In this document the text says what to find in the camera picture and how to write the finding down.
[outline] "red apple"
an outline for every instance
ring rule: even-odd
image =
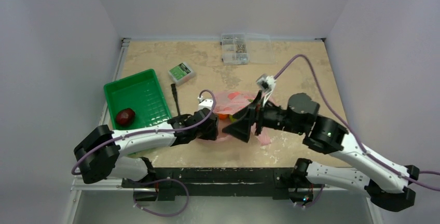
[[[131,123],[133,123],[134,115],[135,113],[133,109],[126,108],[118,112],[118,114],[116,115],[116,123],[118,123],[118,125],[120,126],[127,127],[131,125]]]

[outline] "black cable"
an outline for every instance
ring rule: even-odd
[[[180,116],[180,108],[178,106],[177,89],[176,89],[176,84],[175,83],[171,84],[171,91],[173,92],[174,102],[176,103],[177,115]]]

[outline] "black connector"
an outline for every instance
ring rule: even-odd
[[[232,116],[237,121],[223,128],[222,132],[247,143],[251,127],[256,123],[255,135],[260,135],[263,127],[266,127],[308,136],[318,117],[319,104],[305,93],[292,95],[287,109],[282,109],[270,101],[264,107],[261,107],[261,104],[260,90],[254,101]]]
[[[173,92],[174,102],[176,103],[177,115],[180,116],[180,108],[178,106],[177,89],[176,89],[176,84],[175,83],[171,84],[171,91]]]
[[[289,198],[293,203],[302,203],[302,206],[305,206],[307,203],[313,202],[313,192],[293,191],[289,192]]]
[[[113,132],[107,125],[96,127],[79,145],[74,149],[76,161],[79,161],[89,151],[96,146],[112,139]],[[98,149],[79,165],[82,180],[85,184],[93,184],[108,177],[115,167],[116,160],[119,157],[120,147],[115,143],[107,144]]]

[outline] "black metal base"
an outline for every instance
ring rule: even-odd
[[[185,184],[190,196],[212,197],[272,197],[274,200],[291,198],[289,189],[309,188],[292,178],[294,168],[168,168],[154,169],[157,179],[173,178]],[[123,188],[141,188],[129,180]],[[185,190],[171,181],[159,184],[158,201],[173,201],[186,195]]]

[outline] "clear plastic box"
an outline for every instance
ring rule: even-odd
[[[244,65],[250,62],[275,63],[268,35],[223,34],[221,45],[224,65]]]
[[[249,63],[245,34],[222,35],[222,50],[224,65],[243,65]]]

